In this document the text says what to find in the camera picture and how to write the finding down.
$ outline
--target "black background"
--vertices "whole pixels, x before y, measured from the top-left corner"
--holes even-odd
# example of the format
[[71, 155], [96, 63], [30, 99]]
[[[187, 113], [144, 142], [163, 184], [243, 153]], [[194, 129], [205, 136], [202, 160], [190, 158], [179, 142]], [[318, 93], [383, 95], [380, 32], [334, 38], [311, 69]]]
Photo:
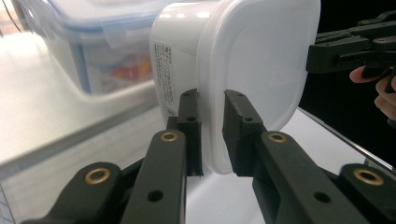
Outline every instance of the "black background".
[[[322, 0], [318, 33], [354, 27], [391, 10], [396, 0]], [[396, 166], [396, 130], [374, 104], [376, 82], [355, 84], [349, 73], [308, 74], [299, 107]]]

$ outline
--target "cable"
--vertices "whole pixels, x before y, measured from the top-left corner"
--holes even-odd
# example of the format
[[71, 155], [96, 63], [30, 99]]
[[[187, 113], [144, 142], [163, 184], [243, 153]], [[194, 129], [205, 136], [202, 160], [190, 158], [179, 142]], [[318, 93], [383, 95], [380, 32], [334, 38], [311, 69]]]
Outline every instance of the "cable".
[[3, 2], [4, 7], [6, 8], [6, 12], [7, 12], [9, 18], [11, 19], [12, 23], [14, 23], [15, 27], [17, 28], [17, 30], [20, 33], [22, 33], [22, 31], [20, 30], [20, 27], [18, 27], [17, 23], [15, 23], [14, 19], [12, 19], [11, 14], [9, 14], [8, 7], [7, 7], [6, 3], [4, 2], [4, 0], [2, 0], [2, 2]]

